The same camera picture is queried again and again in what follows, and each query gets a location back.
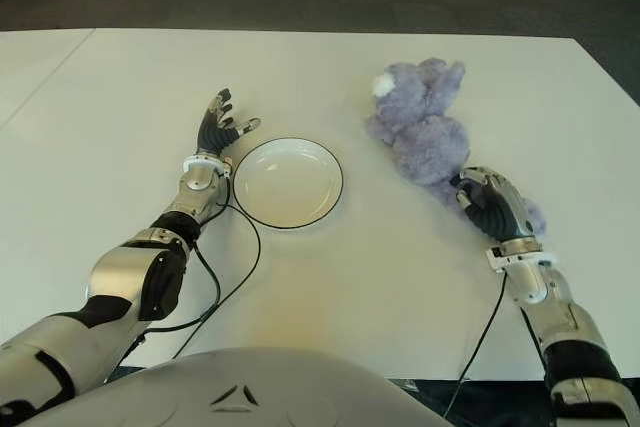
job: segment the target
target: white tabletop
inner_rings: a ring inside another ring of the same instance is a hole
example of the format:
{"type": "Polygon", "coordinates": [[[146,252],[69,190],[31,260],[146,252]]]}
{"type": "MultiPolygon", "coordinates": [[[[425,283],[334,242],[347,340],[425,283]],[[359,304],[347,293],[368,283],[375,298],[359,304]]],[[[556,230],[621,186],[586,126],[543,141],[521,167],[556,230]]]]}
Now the white tabletop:
{"type": "MultiPolygon", "coordinates": [[[[640,110],[568,39],[455,35],[97,30],[0,132],[0,338],[79,308],[88,272],[172,200],[211,97],[263,125],[236,161],[282,136],[319,141],[344,169],[343,197],[318,224],[260,228],[258,271],[188,349],[320,349],[390,377],[455,378],[499,290],[490,243],[394,170],[362,127],[370,81],[389,63],[461,60],[451,115],[470,164],[499,170],[547,214],[546,246],[598,323],[624,376],[640,375],[640,110]]],[[[204,254],[229,291],[254,240],[233,213],[204,254]]],[[[193,259],[164,325],[192,318],[213,288],[193,259]]],[[[166,360],[185,333],[149,336],[127,364],[166,360]]],[[[518,309],[505,301],[470,375],[537,379],[518,309]]]]}
{"type": "Polygon", "coordinates": [[[0,32],[0,129],[90,33],[0,32]]]}

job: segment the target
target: black wire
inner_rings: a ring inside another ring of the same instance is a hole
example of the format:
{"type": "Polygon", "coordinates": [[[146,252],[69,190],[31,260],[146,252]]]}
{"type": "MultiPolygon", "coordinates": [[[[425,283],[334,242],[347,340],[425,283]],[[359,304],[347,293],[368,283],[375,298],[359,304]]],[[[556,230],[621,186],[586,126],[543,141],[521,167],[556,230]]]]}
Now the black wire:
{"type": "Polygon", "coordinates": [[[189,337],[187,337],[187,340],[184,341],[184,343],[182,344],[182,346],[178,349],[178,351],[173,355],[173,357],[171,357],[171,359],[175,359],[177,358],[183,351],[184,349],[187,347],[187,345],[189,344],[189,342],[191,342],[191,339],[193,339],[193,337],[198,333],[198,331],[202,328],[202,326],[207,322],[207,320],[209,320],[209,318],[215,314],[220,307],[222,307],[225,302],[227,302],[231,296],[233,296],[233,294],[235,294],[246,282],[247,280],[249,280],[249,278],[251,277],[251,275],[253,275],[253,273],[255,272],[256,268],[258,267],[258,262],[260,262],[260,254],[262,253],[262,241],[260,239],[260,233],[258,232],[258,229],[256,228],[256,225],[253,223],[253,221],[240,209],[234,207],[233,205],[228,205],[227,207],[230,209],[235,210],[236,212],[238,212],[239,214],[241,214],[246,220],[247,222],[249,222],[249,225],[251,225],[251,228],[253,229],[253,232],[256,234],[256,240],[258,242],[258,253],[256,255],[256,260],[253,263],[253,267],[251,267],[251,270],[249,270],[249,273],[247,273],[247,275],[245,275],[244,279],[242,279],[242,281],[240,281],[240,283],[238,285],[236,285],[236,287],[229,292],[218,304],[213,304],[202,316],[201,316],[201,321],[198,325],[198,327],[196,327],[193,332],[191,332],[191,334],[189,335],[189,337]]]}
{"type": "Polygon", "coordinates": [[[484,330],[482,331],[482,335],[480,336],[480,339],[478,340],[478,343],[476,344],[476,348],[473,350],[473,354],[471,354],[471,357],[469,358],[469,361],[467,362],[467,365],[465,365],[464,369],[462,370],[462,373],[460,374],[460,377],[458,378],[458,382],[456,383],[456,390],[454,391],[453,396],[451,397],[451,400],[449,401],[449,405],[447,406],[447,410],[444,411],[444,415],[442,417],[445,420],[446,420],[447,416],[449,415],[449,413],[451,412],[451,408],[453,407],[453,404],[455,403],[456,399],[458,398],[458,395],[460,394],[460,391],[462,390],[462,384],[464,383],[464,377],[465,377],[465,375],[467,375],[467,371],[469,370],[469,367],[471,367],[471,364],[475,360],[476,355],[478,355],[478,351],[480,350],[480,346],[482,345],[482,342],[484,341],[484,338],[487,336],[487,332],[489,332],[489,329],[491,328],[491,324],[493,324],[493,319],[495,319],[496,314],[498,313],[498,309],[500,308],[500,303],[502,302],[502,297],[504,297],[504,290],[505,290],[506,285],[507,285],[507,274],[505,273],[504,276],[502,277],[502,287],[500,288],[500,295],[498,296],[498,301],[496,302],[496,305],[493,308],[493,312],[491,312],[491,317],[489,317],[489,321],[487,322],[487,325],[485,325],[484,330]]]}
{"type": "Polygon", "coordinates": [[[218,276],[216,275],[216,273],[213,271],[213,269],[211,268],[207,260],[202,255],[202,252],[200,252],[200,248],[198,247],[198,244],[196,242],[193,243],[193,251],[196,253],[196,256],[198,256],[198,259],[200,259],[202,266],[209,273],[209,276],[213,280],[213,283],[216,284],[216,300],[213,302],[213,305],[218,305],[218,302],[220,302],[220,296],[222,295],[220,280],[218,280],[218,276]]]}
{"type": "Polygon", "coordinates": [[[222,215],[222,213],[226,210],[226,208],[229,207],[229,201],[231,200],[231,180],[229,180],[228,177],[225,180],[227,181],[226,182],[226,184],[227,184],[227,194],[225,196],[224,203],[222,204],[222,208],[218,212],[213,214],[211,217],[209,217],[207,220],[203,220],[200,223],[200,228],[202,228],[205,225],[207,225],[213,219],[217,219],[218,217],[220,217],[222,215]]]}

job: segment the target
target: plush bunny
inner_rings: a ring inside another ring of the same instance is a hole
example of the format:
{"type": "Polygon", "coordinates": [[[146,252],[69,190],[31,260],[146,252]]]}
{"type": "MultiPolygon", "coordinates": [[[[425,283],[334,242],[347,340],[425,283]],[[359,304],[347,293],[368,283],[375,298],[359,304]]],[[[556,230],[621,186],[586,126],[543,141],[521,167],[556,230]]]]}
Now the plush bunny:
{"type": "MultiPolygon", "coordinates": [[[[469,139],[457,120],[444,114],[453,105],[464,65],[431,58],[416,65],[392,64],[373,82],[376,113],[366,121],[369,134],[393,150],[400,173],[427,189],[446,207],[462,214],[449,180],[469,157],[469,139]]],[[[536,234],[545,230],[540,210],[525,200],[536,234]]]]}

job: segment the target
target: white plate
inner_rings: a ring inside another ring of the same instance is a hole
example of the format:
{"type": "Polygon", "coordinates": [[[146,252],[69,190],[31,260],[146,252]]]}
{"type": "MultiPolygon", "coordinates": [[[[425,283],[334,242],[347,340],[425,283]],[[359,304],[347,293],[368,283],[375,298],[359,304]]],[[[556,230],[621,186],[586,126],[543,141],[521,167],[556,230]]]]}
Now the white plate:
{"type": "Polygon", "coordinates": [[[305,139],[271,140],[242,159],[233,193],[254,220],[294,229],[331,212],[342,193],[342,169],[320,144],[305,139]]]}

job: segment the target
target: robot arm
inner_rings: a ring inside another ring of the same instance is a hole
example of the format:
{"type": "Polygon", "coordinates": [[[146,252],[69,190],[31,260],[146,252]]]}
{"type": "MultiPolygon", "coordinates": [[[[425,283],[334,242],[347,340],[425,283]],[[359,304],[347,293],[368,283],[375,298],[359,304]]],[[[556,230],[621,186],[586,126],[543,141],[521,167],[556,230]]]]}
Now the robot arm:
{"type": "Polygon", "coordinates": [[[134,340],[178,303],[189,253],[228,178],[222,150],[257,128],[223,120],[223,90],[209,105],[196,154],[184,164],[179,193],[149,227],[98,260],[87,302],[76,312],[46,317],[0,347],[0,425],[16,425],[100,386],[134,340]]]}
{"type": "Polygon", "coordinates": [[[516,188],[500,174],[469,168],[452,179],[469,219],[499,242],[487,251],[507,275],[545,369],[558,426],[640,426],[640,410],[622,384],[593,319],[543,251],[516,188]]]}

